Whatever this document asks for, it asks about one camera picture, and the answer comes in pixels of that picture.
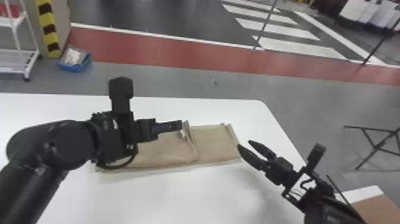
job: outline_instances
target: beige towel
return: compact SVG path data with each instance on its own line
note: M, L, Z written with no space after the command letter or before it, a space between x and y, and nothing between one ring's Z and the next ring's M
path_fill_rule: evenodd
M139 153L132 163L112 172L134 172L193 164L218 163L240 158L238 139L231 125L192 126L186 121L183 129L163 133L157 141L139 144Z

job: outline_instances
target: blue basket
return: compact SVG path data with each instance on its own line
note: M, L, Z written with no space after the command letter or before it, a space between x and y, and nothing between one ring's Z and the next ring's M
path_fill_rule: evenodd
M90 63L90 59L92 58L92 53L87 53L85 59L81 64L75 64L75 65L70 65L70 64L64 64L62 62L57 62L58 67L67 70L67 71L73 71L73 72L81 72L83 71L87 65Z

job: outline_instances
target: black stand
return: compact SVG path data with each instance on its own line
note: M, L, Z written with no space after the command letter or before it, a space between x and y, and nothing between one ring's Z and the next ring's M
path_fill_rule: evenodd
M384 153L389 153L392 155L397 155L398 157L400 157L400 138L399 138L399 134L398 132L400 131L400 127L397 128L396 130L386 130L386 129L378 129L378 128L370 128L370 127L356 127L356 126L348 126L345 125L344 128L352 128L352 129L360 129L362 131L362 133L364 134L364 136L367 138L368 142L371 144L372 146L372 152L367 156L367 158L365 158L356 168L355 170L358 170L362 165L364 165L364 163L366 163L373 155L375 155L375 153L377 153L378 151L384 152ZM375 144L370 135L366 132L366 130L375 130L378 132L387 132L389 133L388 136L386 136L384 139L382 139L378 144ZM385 144L387 143L387 141L391 138L395 137L396 138L396 143L397 143L397 148L399 150L399 153L395 153L389 150L386 150L384 148L382 148L383 146L385 146Z
M396 23L392 26L392 28L390 28L390 31L388 32L388 34L386 34L380 41L379 43L375 46L375 48L371 51L370 55L368 55L368 57L362 62L363 65L366 64L366 62L372 57L372 55L375 54L375 52L378 50L378 48L384 43L385 40L391 38L393 35L391 34L391 32L396 33L395 31L395 27L397 26L397 24L400 23L400 18L396 21Z

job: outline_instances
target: robotic arm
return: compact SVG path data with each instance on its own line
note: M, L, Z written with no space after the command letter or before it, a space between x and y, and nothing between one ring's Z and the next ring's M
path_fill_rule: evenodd
M103 169L119 169L133 161L138 143L159 133L182 128L182 121L156 123L134 120L129 100L132 80L109 82L112 110L95 113L90 120L63 120L28 127L7 145L9 163L0 171L0 223L36 223L68 172L88 160ZM121 165L110 163L129 158Z
M238 145L240 155L252 167L265 172L266 178L272 183L285 188L282 197L304 213L305 224L365 223L351 206L335 199L332 186L314 171L326 151L325 147L316 144L307 157L307 165L296 172L290 162L283 157L277 157L265 145L255 141L249 141L249 144L267 160L258 158L252 151ZM301 195L292 189L303 175L307 175L309 179L300 183L300 187L305 191L305 194ZM305 185L311 182L315 182L315 187L307 188Z

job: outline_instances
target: cable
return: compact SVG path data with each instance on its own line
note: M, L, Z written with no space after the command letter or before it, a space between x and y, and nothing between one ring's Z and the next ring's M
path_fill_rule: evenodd
M313 179L312 179L312 178L309 178L309 179L307 179L307 180L301 182L301 183L300 183L300 188L303 189L304 191L307 191L308 189L305 188L304 185L305 185L306 183L310 183L310 182L312 182L312 181L313 181Z

